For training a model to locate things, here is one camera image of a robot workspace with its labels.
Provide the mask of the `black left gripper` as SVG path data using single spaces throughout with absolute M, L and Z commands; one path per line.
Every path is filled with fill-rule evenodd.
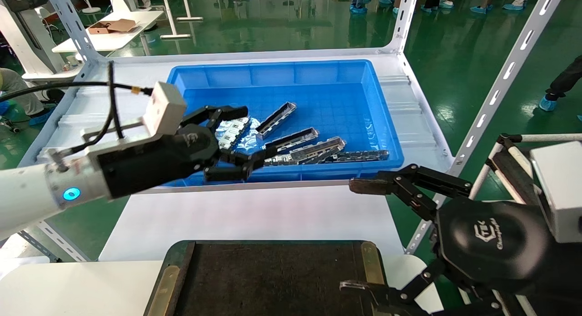
M 181 120 L 175 135 L 162 135 L 151 142 L 102 154 L 98 165 L 112 199 L 129 196 L 204 171 L 206 181 L 247 180 L 278 154 L 276 146 L 251 155 L 219 148 L 216 131 L 223 121 L 249 115 L 246 106 L 204 106 Z M 218 167 L 224 162 L 232 167 Z

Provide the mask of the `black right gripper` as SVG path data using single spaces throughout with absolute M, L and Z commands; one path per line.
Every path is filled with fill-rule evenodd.
M 416 164 L 349 181 L 351 192 L 395 195 L 425 221 L 435 220 L 439 254 L 463 284 L 525 296 L 539 316 L 581 314 L 581 244 L 558 243 L 540 207 L 456 198 L 437 210 L 422 188 L 450 198 L 468 197 L 472 183 Z M 443 260 L 433 260 L 401 290 L 356 280 L 341 281 L 339 289 L 397 316 L 503 315 L 495 297 L 433 313 L 420 308 L 416 297 L 448 268 Z

